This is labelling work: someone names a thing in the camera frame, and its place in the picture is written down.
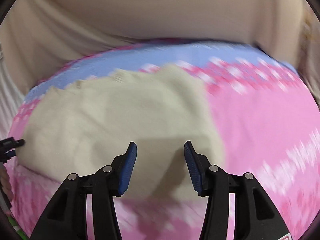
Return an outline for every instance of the pink bedsheet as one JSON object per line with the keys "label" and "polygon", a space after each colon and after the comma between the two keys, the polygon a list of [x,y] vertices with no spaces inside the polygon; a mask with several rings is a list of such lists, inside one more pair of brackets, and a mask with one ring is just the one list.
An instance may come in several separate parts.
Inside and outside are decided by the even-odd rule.
{"label": "pink bedsheet", "polygon": [[[204,69],[187,63],[181,67],[207,82],[212,117],[224,141],[225,171],[237,175],[252,172],[280,211],[293,239],[298,239],[320,209],[320,113],[307,87],[290,70],[265,62],[254,66],[246,61],[209,61]],[[222,78],[223,71],[233,74]],[[268,78],[269,83],[250,82],[247,74]],[[10,136],[21,138],[28,117],[40,100],[20,107]],[[12,213],[30,235],[59,183],[17,165],[15,158],[7,169],[15,195]],[[115,199],[115,206],[124,240],[194,240],[199,239],[206,202]],[[232,198],[229,214],[228,239],[232,239]],[[93,238],[90,222],[88,227],[89,237]]]}

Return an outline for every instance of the beige fabric backdrop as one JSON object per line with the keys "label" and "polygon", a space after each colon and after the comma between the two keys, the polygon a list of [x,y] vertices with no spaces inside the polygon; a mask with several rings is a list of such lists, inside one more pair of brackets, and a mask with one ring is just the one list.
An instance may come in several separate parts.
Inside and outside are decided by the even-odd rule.
{"label": "beige fabric backdrop", "polygon": [[0,140],[3,140],[8,136],[12,120],[17,114],[24,96],[13,84],[1,55],[0,44]]}
{"label": "beige fabric backdrop", "polygon": [[23,93],[65,62],[140,39],[258,42],[297,65],[302,0],[18,0],[0,27]]}
{"label": "beige fabric backdrop", "polygon": [[298,72],[320,108],[320,22],[311,8],[305,13]]}

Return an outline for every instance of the blue fabric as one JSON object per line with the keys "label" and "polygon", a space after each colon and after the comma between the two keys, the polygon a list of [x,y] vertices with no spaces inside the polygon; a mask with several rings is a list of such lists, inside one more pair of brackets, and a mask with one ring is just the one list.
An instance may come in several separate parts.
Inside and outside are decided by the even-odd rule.
{"label": "blue fabric", "polygon": [[[175,45],[151,42],[137,49],[107,51],[99,54],[97,57],[84,58],[74,63],[63,73],[34,87],[26,96],[25,101],[30,102],[36,97],[45,94],[51,86],[64,89],[68,84],[76,80],[87,79],[90,75],[97,77],[108,76],[116,68],[136,71],[145,64],[162,66],[166,63],[175,63],[180,60],[203,68],[208,63],[208,58],[210,57],[217,57],[228,63],[237,62],[237,58],[242,58],[254,65],[259,62],[259,59],[269,64],[275,64],[276,62],[259,49],[255,49],[249,45],[215,41]],[[279,64],[297,73],[290,64]]]}

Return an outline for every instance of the pink floral pattern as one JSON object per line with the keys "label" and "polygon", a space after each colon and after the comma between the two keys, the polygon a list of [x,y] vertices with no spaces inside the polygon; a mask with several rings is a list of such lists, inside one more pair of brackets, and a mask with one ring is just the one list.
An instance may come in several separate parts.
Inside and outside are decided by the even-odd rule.
{"label": "pink floral pattern", "polygon": [[[279,209],[293,239],[298,239],[320,209],[320,137],[314,142],[313,161],[295,147],[300,142],[307,145],[310,134],[320,130],[320,115],[305,85],[296,74],[276,62],[268,64],[260,60],[253,65],[241,58],[233,63],[210,58],[205,68],[183,61],[176,63],[206,83],[212,117],[225,143],[228,159],[225,170],[241,175],[247,171],[256,174]],[[152,73],[158,69],[156,65],[146,64],[140,71]],[[21,138],[29,116],[40,101],[41,98],[36,98],[20,107],[10,136]],[[256,130],[256,124],[263,127],[263,136]],[[296,172],[289,178],[287,191],[283,194],[281,177],[275,174],[285,171],[286,163],[292,158],[288,149],[292,148],[297,156],[304,158],[305,169],[295,166]],[[19,166],[16,158],[7,164],[7,169],[15,196],[12,212],[30,235],[59,183]],[[115,199],[123,239],[198,239],[205,206],[206,201],[201,198],[184,203]],[[233,237],[234,208],[231,200],[228,239]],[[88,231],[89,238],[93,239],[89,210],[90,202]]]}

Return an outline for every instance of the blue gripper pad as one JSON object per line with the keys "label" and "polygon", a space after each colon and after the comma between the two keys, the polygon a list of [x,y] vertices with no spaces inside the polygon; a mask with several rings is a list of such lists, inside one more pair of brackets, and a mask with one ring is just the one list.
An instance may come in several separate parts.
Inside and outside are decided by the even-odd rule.
{"label": "blue gripper pad", "polygon": [[134,142],[131,142],[129,144],[127,151],[123,156],[123,160],[120,165],[119,188],[118,188],[118,192],[120,195],[123,195],[124,192],[128,189],[134,163],[136,162],[136,158],[137,158],[137,145]]}
{"label": "blue gripper pad", "polygon": [[202,192],[201,172],[197,167],[195,155],[196,155],[196,152],[191,142],[187,141],[184,144],[184,158],[188,166],[193,188],[195,189],[196,192],[198,192],[198,195],[201,195],[201,192]]}
{"label": "blue gripper pad", "polygon": [[9,158],[15,157],[16,156],[16,151],[15,150],[11,150],[11,151],[7,152],[7,156]]}

